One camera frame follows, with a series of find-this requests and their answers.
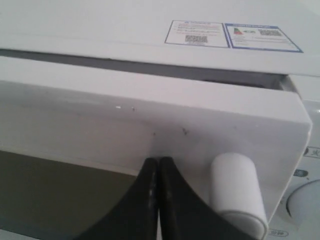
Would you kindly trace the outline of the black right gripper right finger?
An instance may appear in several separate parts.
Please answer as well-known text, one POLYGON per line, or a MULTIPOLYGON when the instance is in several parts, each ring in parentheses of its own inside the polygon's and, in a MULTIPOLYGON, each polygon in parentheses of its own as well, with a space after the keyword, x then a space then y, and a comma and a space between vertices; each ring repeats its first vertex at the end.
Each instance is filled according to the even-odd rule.
POLYGON ((250 239, 194 192, 171 157, 158 163, 158 202, 163 240, 250 239))

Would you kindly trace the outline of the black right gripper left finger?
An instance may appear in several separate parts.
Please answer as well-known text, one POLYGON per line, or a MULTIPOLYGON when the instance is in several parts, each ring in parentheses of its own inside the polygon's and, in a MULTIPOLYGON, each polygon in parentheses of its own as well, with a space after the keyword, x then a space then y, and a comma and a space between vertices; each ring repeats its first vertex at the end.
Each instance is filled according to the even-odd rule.
POLYGON ((76 240, 155 240, 158 228, 158 162, 147 158, 120 201, 76 240))

